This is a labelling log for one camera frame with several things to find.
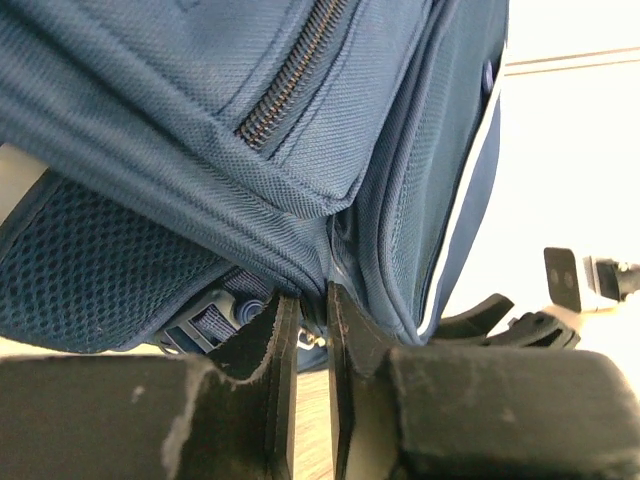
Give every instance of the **plastic buckle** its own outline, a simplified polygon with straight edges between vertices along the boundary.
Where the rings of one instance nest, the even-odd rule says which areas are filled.
[[[234,328],[240,328],[234,315],[235,298],[233,295],[217,288],[204,290],[154,335],[154,343],[167,354],[197,353],[206,355],[211,352],[216,348],[216,345],[205,338],[192,321],[212,305]]]
[[[509,330],[489,337],[483,345],[512,347],[574,348],[580,335],[560,319],[546,312],[525,313],[509,322]]]

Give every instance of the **navy blue backpack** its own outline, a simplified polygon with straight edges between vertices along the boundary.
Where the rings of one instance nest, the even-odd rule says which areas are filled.
[[[208,352],[327,284],[433,334],[498,163],[507,0],[5,0],[0,335]]]

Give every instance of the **strap buckle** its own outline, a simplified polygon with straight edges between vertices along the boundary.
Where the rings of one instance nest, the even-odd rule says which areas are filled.
[[[193,298],[154,335],[154,343],[160,350],[170,355],[179,353],[208,354],[216,345],[200,333],[193,325],[193,320],[212,305],[236,330],[240,328],[234,314],[235,298],[229,292],[214,288],[204,290]]]

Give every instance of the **mesh pocket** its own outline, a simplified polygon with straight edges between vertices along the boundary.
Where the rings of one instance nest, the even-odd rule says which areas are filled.
[[[47,191],[44,204],[34,191]],[[22,203],[0,229],[0,335],[14,340],[80,353],[116,348],[152,333],[226,264],[53,173]]]

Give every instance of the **zipper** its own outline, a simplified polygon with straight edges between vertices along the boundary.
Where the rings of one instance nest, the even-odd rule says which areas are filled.
[[[276,78],[236,129],[236,136],[260,150],[291,109],[308,83],[348,3],[352,0],[316,0],[302,32]]]

